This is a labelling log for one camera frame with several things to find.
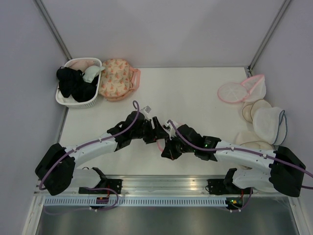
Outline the pink rimmed mesh laundry bag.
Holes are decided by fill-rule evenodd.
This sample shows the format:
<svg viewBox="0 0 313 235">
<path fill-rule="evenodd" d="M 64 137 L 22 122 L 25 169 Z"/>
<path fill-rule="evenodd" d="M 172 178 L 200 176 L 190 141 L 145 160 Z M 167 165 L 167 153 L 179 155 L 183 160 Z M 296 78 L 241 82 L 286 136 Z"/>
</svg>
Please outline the pink rimmed mesh laundry bag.
<svg viewBox="0 0 313 235">
<path fill-rule="evenodd" d="M 165 140 L 157 140 L 156 141 L 158 149 L 160 150 L 160 152 L 163 152 L 165 147 L 166 147 L 166 141 Z"/>
</svg>

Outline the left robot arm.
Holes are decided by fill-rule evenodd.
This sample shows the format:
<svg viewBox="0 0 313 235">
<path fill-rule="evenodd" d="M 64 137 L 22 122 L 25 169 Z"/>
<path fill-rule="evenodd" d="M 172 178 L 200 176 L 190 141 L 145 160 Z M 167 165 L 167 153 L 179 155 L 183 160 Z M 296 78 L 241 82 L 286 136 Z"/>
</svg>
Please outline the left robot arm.
<svg viewBox="0 0 313 235">
<path fill-rule="evenodd" d="M 157 117 L 147 119 L 142 112 L 133 111 L 125 121 L 97 139 L 68 147 L 53 144 L 35 169 L 41 181 L 40 190 L 47 190 L 51 196 L 61 194 L 68 188 L 79 188 L 81 194 L 108 193 L 112 186 L 99 168 L 80 169 L 79 166 L 101 155 L 116 152 L 130 145 L 132 140 L 142 139 L 150 144 L 168 136 Z"/>
</svg>

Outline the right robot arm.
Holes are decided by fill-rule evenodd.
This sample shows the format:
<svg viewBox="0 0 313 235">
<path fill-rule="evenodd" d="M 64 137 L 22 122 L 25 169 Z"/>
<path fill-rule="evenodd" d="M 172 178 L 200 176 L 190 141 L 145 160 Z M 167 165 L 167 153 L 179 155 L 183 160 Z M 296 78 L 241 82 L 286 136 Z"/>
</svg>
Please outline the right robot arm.
<svg viewBox="0 0 313 235">
<path fill-rule="evenodd" d="M 279 192 L 299 197 L 306 166 L 288 148 L 276 150 L 251 149 L 223 141 L 217 137 L 202 136 L 188 125 L 164 125 L 163 158 L 176 160 L 183 153 L 193 153 L 203 161 L 230 162 L 244 166 L 231 168 L 223 179 L 228 193 L 254 188 L 258 191 Z"/>
</svg>

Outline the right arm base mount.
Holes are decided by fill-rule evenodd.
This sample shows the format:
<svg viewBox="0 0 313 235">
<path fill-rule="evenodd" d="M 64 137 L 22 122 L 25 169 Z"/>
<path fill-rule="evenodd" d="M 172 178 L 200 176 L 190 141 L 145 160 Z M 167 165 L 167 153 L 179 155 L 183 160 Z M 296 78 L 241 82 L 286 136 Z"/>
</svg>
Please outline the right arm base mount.
<svg viewBox="0 0 313 235">
<path fill-rule="evenodd" d="M 231 168 L 223 179 L 208 179 L 206 190 L 210 195 L 250 194 L 250 188 L 239 188 L 233 183 L 233 176 L 238 170 Z"/>
</svg>

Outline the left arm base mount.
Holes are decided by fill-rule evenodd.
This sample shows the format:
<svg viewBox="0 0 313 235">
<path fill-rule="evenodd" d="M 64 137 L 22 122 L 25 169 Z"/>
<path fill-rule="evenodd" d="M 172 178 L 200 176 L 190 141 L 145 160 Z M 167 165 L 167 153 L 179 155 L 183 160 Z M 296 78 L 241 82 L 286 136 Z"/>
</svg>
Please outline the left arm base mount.
<svg viewBox="0 0 313 235">
<path fill-rule="evenodd" d="M 79 194 L 106 194 L 107 196 L 110 196 L 111 193 L 114 194 L 112 190 L 117 194 L 121 193 L 121 179 L 108 179 L 106 175 L 96 167 L 93 167 L 92 170 L 99 175 L 100 182 L 93 188 L 80 187 L 78 191 Z"/>
</svg>

